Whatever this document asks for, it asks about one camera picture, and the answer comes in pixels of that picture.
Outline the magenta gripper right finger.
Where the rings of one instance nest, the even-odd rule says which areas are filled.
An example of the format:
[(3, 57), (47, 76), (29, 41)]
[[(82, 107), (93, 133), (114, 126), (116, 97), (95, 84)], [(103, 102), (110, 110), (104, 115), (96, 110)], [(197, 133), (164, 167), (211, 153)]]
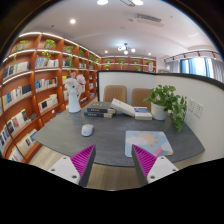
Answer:
[(178, 171), (178, 168), (165, 156), (156, 157), (136, 145), (132, 145), (132, 158), (140, 186), (145, 186)]

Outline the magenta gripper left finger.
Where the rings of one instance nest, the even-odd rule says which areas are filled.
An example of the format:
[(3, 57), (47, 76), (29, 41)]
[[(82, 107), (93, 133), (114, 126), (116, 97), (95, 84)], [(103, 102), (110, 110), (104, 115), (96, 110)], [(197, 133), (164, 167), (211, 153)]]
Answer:
[(49, 172), (81, 187), (86, 187), (95, 155), (95, 146), (91, 145), (71, 157), (62, 156), (49, 169)]

